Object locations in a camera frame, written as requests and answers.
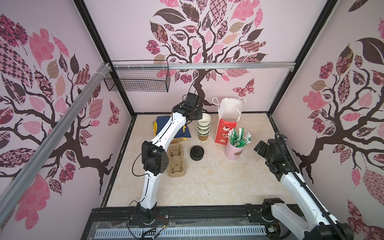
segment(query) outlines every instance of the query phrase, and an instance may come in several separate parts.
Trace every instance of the butterfly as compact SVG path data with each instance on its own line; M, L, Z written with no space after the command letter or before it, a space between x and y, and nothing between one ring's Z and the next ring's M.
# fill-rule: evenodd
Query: butterfly
M118 107L115 107L115 104L110 100L109 101L109 105L111 107L111 110L112 110L112 116L109 118L109 121L108 121L108 126L112 125L112 124L117 124L119 123L119 113L120 113L120 110Z
M247 85L245 86L245 88L234 88L232 90L234 90L235 92L237 92L239 94L240 97L244 97L247 93L253 93L254 94L254 90L255 88L252 87L253 85L255 84L255 79L252 79L251 81L249 81L247 83Z

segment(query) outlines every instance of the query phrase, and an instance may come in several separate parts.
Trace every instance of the black cup lid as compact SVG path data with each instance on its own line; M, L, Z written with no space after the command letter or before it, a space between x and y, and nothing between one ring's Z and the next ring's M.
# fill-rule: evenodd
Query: black cup lid
M204 156L204 149L201 146L193 146L191 148L190 156L192 160L199 161Z

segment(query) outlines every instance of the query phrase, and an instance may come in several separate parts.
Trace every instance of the aluminum rail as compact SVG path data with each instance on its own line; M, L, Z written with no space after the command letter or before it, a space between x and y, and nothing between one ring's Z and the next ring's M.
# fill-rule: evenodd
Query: aluminum rail
M19 174L15 177L12 183L7 187L3 195L0 197L0 225L4 223L8 215L14 209L25 191L35 180L36 175L41 170L41 167L47 161L57 144L63 138L67 129L70 127L81 109L85 106L87 100L91 97L97 85L104 79L104 76L109 73L109 64L103 63L97 70L88 84L84 87L80 95L75 99L71 107L66 111L63 117L59 120L51 133L36 149L31 159L24 165Z
M167 68L169 70L189 69L231 69L231 68L294 68L295 62L258 62L258 63L169 63L166 64L121 64L113 63L115 69L119 68Z

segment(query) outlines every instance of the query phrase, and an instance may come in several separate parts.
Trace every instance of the stack of paper cups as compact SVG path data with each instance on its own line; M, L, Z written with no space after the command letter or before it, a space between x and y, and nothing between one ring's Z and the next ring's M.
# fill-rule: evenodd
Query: stack of paper cups
M203 113L203 118L197 120L197 134L199 135L200 141L205 141L208 139L210 125L211 116L207 113Z

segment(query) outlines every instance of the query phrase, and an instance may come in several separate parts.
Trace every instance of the blue cloth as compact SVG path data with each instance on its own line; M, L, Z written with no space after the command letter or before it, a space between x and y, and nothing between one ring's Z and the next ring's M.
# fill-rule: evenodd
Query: blue cloth
M159 132L167 124L169 118L170 118L170 116L157 117L157 119L156 119L157 132L156 132L156 134L159 134ZM180 130L175 135L175 138L179 138L179 137L191 137L188 126L186 126L186 128L185 128L185 132L183 132L183 127L180 128Z

